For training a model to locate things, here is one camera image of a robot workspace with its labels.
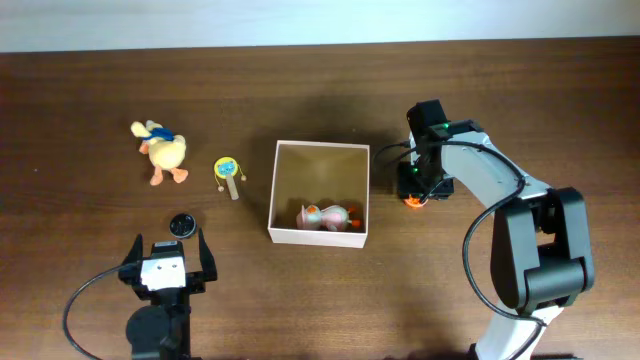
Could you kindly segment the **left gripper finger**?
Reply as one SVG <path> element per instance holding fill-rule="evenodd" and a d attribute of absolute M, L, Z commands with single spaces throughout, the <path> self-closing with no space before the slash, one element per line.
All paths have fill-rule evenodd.
<path fill-rule="evenodd" d="M 143 236 L 138 234 L 134 240 L 134 243 L 129 250 L 128 254 L 125 256 L 122 264 L 135 264 L 142 260 L 144 252 L 143 246 Z"/>
<path fill-rule="evenodd" d="M 198 245 L 199 245 L 199 259 L 202 267 L 203 273 L 215 273 L 216 272 L 216 264 L 214 256 L 209 249 L 203 230 L 201 228 L 198 229 Z"/>

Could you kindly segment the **orange round cage ball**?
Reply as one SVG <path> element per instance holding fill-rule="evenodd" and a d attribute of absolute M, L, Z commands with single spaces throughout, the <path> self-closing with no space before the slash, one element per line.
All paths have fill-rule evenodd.
<path fill-rule="evenodd" d="M 427 203 L 426 200 L 422 201 L 420 198 L 414 198 L 412 196 L 409 196 L 408 198 L 404 199 L 403 202 L 405 203 L 406 206 L 413 209 L 422 208 Z"/>

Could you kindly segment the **white duck pink hat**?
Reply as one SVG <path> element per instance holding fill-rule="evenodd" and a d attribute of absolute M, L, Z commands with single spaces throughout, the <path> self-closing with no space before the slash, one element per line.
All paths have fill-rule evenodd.
<path fill-rule="evenodd" d="M 320 209 L 316 205 L 302 206 L 296 216 L 296 226 L 299 230 L 318 231 L 322 228 L 331 232 L 344 232 L 350 228 L 360 229 L 362 221 L 353 218 L 354 208 L 344 208 L 332 205 Z"/>

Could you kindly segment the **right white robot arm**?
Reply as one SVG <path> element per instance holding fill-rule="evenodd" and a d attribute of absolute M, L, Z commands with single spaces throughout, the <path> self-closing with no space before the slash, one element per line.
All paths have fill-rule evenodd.
<path fill-rule="evenodd" d="M 493 317 L 469 358 L 531 358 L 551 322 L 595 282 L 582 194 L 535 179 L 476 122 L 448 120 L 437 100 L 414 105 L 406 118 L 410 135 L 397 168 L 399 198 L 419 208 L 448 199 L 460 182 L 485 208 L 465 233 L 462 263 Z M 490 274 L 497 302 L 480 290 L 470 265 L 472 237 L 487 218 L 493 220 Z"/>

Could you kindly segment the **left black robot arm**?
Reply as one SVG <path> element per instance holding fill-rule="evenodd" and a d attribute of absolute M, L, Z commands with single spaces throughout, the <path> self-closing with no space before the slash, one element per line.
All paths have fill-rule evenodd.
<path fill-rule="evenodd" d="M 206 291 L 218 279 L 214 256 L 203 231 L 197 230 L 201 269 L 189 272 L 183 243 L 158 242 L 143 255 L 143 238 L 137 236 L 118 271 L 121 282 L 147 304 L 135 311 L 126 325 L 131 357 L 141 360 L 190 359 L 190 297 Z"/>

